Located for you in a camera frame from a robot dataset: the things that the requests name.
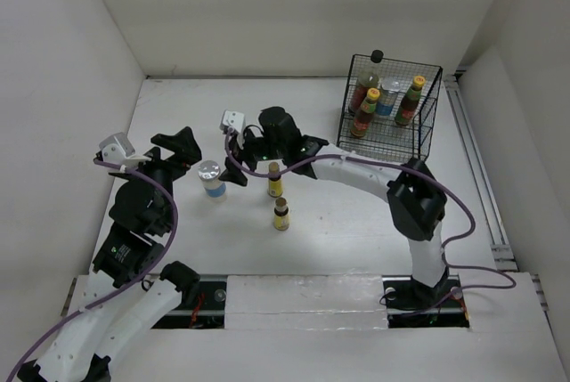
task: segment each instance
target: blue label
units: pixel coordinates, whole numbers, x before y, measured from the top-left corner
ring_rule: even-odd
[[[220,186],[217,189],[205,189],[205,191],[209,197],[212,198],[221,197],[225,193],[225,183],[222,183],[222,186]]]
[[[392,109],[394,108],[394,104],[387,106],[382,103],[378,103],[376,105],[376,113],[378,113],[382,117],[387,117],[392,113]]]

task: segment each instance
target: metal mesh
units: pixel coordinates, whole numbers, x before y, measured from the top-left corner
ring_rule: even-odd
[[[355,138],[350,134],[354,115],[348,111],[348,105],[356,88],[358,74],[370,65],[370,56],[360,54],[353,56],[340,115],[337,146],[366,157],[387,161],[407,162],[410,157],[425,160],[431,146],[443,69],[430,64],[383,59],[379,64],[380,78],[397,79],[402,87],[401,92],[397,96],[390,116],[385,118],[375,116],[366,135],[363,138]],[[398,126],[394,121],[395,114],[416,75],[426,78],[416,114],[408,126]]]

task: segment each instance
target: cable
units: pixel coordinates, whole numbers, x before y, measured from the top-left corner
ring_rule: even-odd
[[[233,134],[235,134],[235,131],[230,129],[228,134],[225,136],[224,147],[225,147],[225,153],[226,153],[228,159],[237,168],[239,168],[241,171],[243,171],[244,173],[246,173],[248,175],[252,175],[254,177],[261,177],[261,178],[269,178],[270,177],[269,174],[256,173],[253,170],[250,170],[246,167],[243,167],[240,164],[240,162],[232,155],[232,150],[230,149],[230,139],[231,139],[231,136]],[[345,159],[346,161],[355,162],[358,164],[365,164],[365,165],[375,166],[375,167],[393,168],[394,170],[403,171],[409,175],[415,175],[416,177],[432,184],[437,189],[439,189],[440,191],[445,193],[445,195],[448,195],[449,197],[451,197],[451,199],[453,199],[455,201],[455,203],[461,208],[461,210],[463,210],[463,212],[465,213],[465,215],[469,219],[469,223],[470,223],[469,229],[467,229],[465,232],[460,233],[458,235],[453,235],[450,238],[448,238],[447,240],[445,240],[444,242],[442,242],[442,260],[444,261],[444,264],[448,268],[451,268],[451,269],[486,271],[486,272],[495,273],[495,274],[500,275],[501,277],[504,277],[510,281],[510,284],[506,285],[506,286],[493,285],[493,284],[469,284],[467,286],[457,287],[455,289],[452,289],[449,293],[447,293],[445,296],[443,296],[440,300],[435,302],[430,307],[422,309],[422,310],[418,310],[415,312],[407,313],[407,314],[405,314],[406,316],[413,317],[415,315],[420,315],[426,311],[435,309],[439,305],[441,305],[443,302],[445,302],[449,297],[454,296],[454,295],[456,295],[460,292],[463,292],[467,289],[513,289],[514,287],[517,286],[517,282],[515,281],[515,279],[512,278],[510,275],[508,275],[505,272],[501,272],[501,271],[498,271],[496,269],[487,268],[484,266],[475,266],[475,265],[466,265],[466,264],[450,264],[448,262],[447,257],[445,255],[445,248],[450,243],[452,243],[456,240],[461,240],[461,239],[467,238],[469,235],[471,235],[475,231],[475,227],[476,227],[475,217],[473,216],[471,211],[468,209],[468,207],[465,205],[465,203],[463,201],[461,201],[461,199],[457,195],[455,195],[452,191],[450,191],[447,188],[447,186],[439,183],[436,179],[434,179],[428,175],[425,175],[425,174],[421,173],[420,171],[414,170],[413,168],[409,168],[409,167],[399,166],[397,164],[391,164],[389,162],[373,161],[373,160],[368,160],[368,159],[363,159],[363,158],[356,158],[356,157],[351,157],[351,156],[341,156],[341,155],[336,155],[336,154],[325,154],[325,155],[317,155],[316,157],[304,159],[303,161],[297,162],[296,164],[293,164],[292,166],[285,168],[284,170],[280,171],[279,173],[276,173],[276,174],[272,173],[271,176],[285,175],[286,173],[293,171],[293,170],[296,170],[297,168],[302,167],[305,164],[310,164],[314,161],[319,161],[321,159]]]
[[[98,159],[94,159],[94,163],[97,166],[107,167],[107,168],[111,168],[114,170],[120,170],[121,169],[121,166],[118,164],[111,164],[109,162],[103,162],[103,161],[100,161]],[[172,243],[174,242],[174,239],[175,239],[176,229],[178,227],[178,208],[176,207],[175,200],[172,197],[172,195],[170,195],[170,193],[160,183],[151,179],[147,175],[139,173],[138,171],[136,171],[133,168],[127,168],[125,170],[125,173],[127,173],[129,175],[133,175],[134,177],[137,177],[137,178],[151,184],[160,193],[162,193],[162,195],[164,195],[166,197],[166,199],[168,200],[168,202],[170,202],[170,205],[172,206],[172,229],[170,231],[170,236],[168,237],[167,243],[165,244],[165,246],[162,249],[162,251],[160,252],[160,254],[157,256],[156,260],[154,260],[154,262],[152,262],[136,278],[132,279],[130,282],[128,282],[127,284],[125,284],[121,288],[110,292],[107,296],[101,297],[100,299],[93,301],[89,305],[86,305],[85,306],[86,310],[93,309],[99,305],[104,304],[105,302],[110,301],[113,297],[117,297],[118,295],[123,293],[125,290],[130,289],[134,284],[137,284],[138,282],[143,280],[144,277],[146,277],[156,267],[156,265],[159,264],[160,260],[162,260],[162,258],[168,252],[168,250],[170,249],[170,246],[172,245]],[[14,380],[14,378],[16,378],[16,375],[18,374],[20,367],[26,362],[26,360],[29,358],[29,356],[32,355],[34,353],[34,351],[36,351],[38,349],[38,347],[41,346],[47,340],[47,338],[49,338],[53,333],[55,333],[56,331],[61,329],[63,326],[65,326],[68,322],[76,319],[81,314],[82,314],[82,312],[77,310],[74,313],[71,313],[70,315],[65,317],[63,320],[59,321],[57,324],[55,324],[49,330],[47,330],[46,333],[44,333],[44,335],[41,338],[39,338],[34,343],[34,345],[32,345],[28,349],[28,351],[26,351],[21,356],[21,358],[18,360],[18,362],[16,363],[16,365],[14,366],[12,371],[10,372],[10,375],[8,375],[8,379],[6,379],[6,382],[12,382]]]

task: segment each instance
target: clear container with blue label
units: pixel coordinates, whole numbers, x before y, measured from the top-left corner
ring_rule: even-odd
[[[215,161],[204,161],[198,167],[198,177],[210,199],[222,202],[227,199],[225,183],[220,180],[222,170]]]
[[[380,98],[376,104],[376,114],[379,117],[388,118],[392,114],[400,88],[400,82],[393,77],[387,77],[382,81]]]

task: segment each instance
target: spice bottle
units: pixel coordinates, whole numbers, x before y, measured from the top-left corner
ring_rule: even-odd
[[[215,161],[204,161],[198,167],[198,177],[202,181],[204,191],[215,202],[222,202],[228,198],[225,193],[225,183],[219,179],[221,173],[222,170]]]
[[[395,114],[395,122],[399,126],[407,126],[416,113],[419,98],[421,97],[421,89],[426,84],[426,79],[422,76],[416,76],[413,79],[411,87],[406,92],[400,103],[400,108]]]
[[[275,216],[273,217],[273,226],[275,229],[285,231],[289,228],[289,207],[287,200],[283,197],[275,200]]]
[[[269,174],[275,175],[276,173],[279,173],[279,164],[272,162],[269,164]],[[267,179],[267,193],[274,198],[279,198],[283,194],[282,182],[280,175]]]
[[[364,102],[360,105],[360,109],[354,115],[353,124],[350,127],[350,134],[354,137],[364,137],[368,126],[374,119],[374,111],[376,110],[376,102],[380,97],[380,91],[371,88],[366,94]]]
[[[400,92],[400,83],[393,77],[387,77],[380,87],[380,98],[376,104],[376,114],[380,117],[389,117]]]
[[[383,58],[383,52],[374,50],[370,56],[370,64],[358,74],[356,88],[354,89],[350,104],[348,104],[348,111],[351,113],[355,113],[358,108],[360,108],[370,88],[378,88],[380,82],[379,68]]]

